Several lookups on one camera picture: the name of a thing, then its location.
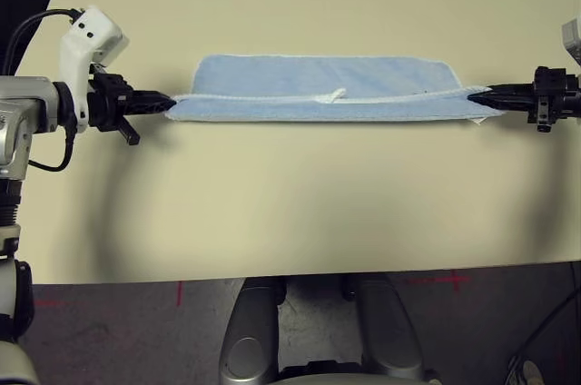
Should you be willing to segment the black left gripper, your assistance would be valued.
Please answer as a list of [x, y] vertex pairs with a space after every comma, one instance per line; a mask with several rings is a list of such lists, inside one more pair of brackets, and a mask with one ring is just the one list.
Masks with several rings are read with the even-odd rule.
[[119, 132], [129, 145], [137, 145], [140, 135], [126, 116], [163, 114], [176, 105], [171, 96], [158, 91], [134, 91], [120, 74], [108, 74], [100, 64], [90, 66], [90, 75], [89, 126], [103, 133]]

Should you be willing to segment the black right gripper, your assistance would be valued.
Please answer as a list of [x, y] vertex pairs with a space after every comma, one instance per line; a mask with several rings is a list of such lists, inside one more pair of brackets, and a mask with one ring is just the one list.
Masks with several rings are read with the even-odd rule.
[[533, 83], [494, 84], [490, 91], [470, 94], [470, 102], [499, 111], [527, 112], [539, 132], [550, 132], [559, 120], [580, 118], [580, 81], [565, 68], [539, 66]]

